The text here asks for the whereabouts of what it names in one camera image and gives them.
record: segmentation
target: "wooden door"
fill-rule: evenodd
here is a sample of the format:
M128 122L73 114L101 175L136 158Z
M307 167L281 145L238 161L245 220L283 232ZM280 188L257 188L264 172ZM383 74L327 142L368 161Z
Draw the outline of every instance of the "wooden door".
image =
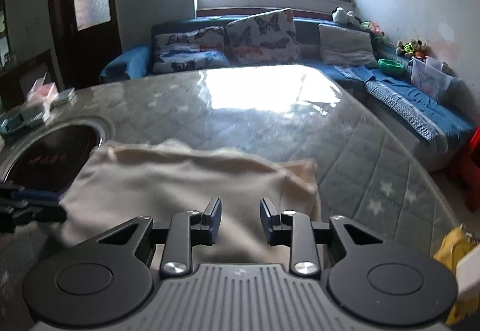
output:
M49 0L50 24L65 87L98 85L122 53L115 0Z

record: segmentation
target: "yellow object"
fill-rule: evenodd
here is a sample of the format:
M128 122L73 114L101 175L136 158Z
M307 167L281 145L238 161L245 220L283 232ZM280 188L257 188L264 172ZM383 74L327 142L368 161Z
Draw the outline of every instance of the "yellow object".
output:
M447 266L455 274L458 261L473 250L477 244L475 240L467 236L462 227L455 228L443 238L442 245L433 258ZM477 312L479 302L479 296L468 301L457 301L448 315L447 325L458 323L466 316Z

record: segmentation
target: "table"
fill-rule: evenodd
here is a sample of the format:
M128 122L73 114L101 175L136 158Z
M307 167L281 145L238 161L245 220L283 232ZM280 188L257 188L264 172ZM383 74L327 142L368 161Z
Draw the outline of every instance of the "table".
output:
M272 161L314 158L324 221L344 215L424 254L458 224L431 177L389 130L309 67L191 71L86 88L48 126L85 116L103 119L123 143L175 138L194 149L234 147ZM6 146L0 159L21 142ZM39 256L57 250L45 240L32 226L0 238L0 292L7 292L0 323L16 313L5 330L31 322L19 286Z

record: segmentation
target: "plastic bag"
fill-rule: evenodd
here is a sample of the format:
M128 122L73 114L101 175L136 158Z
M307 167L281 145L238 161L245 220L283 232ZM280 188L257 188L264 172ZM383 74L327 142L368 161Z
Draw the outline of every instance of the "plastic bag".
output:
M39 78L33 83L32 88L27 94L27 105L42 103L45 107L49 108L50 103L54 100L59 91L54 82L47 83L44 85L45 77L47 74L43 75L43 78Z

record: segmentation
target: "windowsill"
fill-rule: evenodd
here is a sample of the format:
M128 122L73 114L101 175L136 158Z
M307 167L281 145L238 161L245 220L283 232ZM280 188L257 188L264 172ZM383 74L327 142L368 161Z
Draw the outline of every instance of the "windowsill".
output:
M349 11L353 9L352 3L347 0L198 0L198 9L221 8L292 8L314 13L328 13L337 7Z

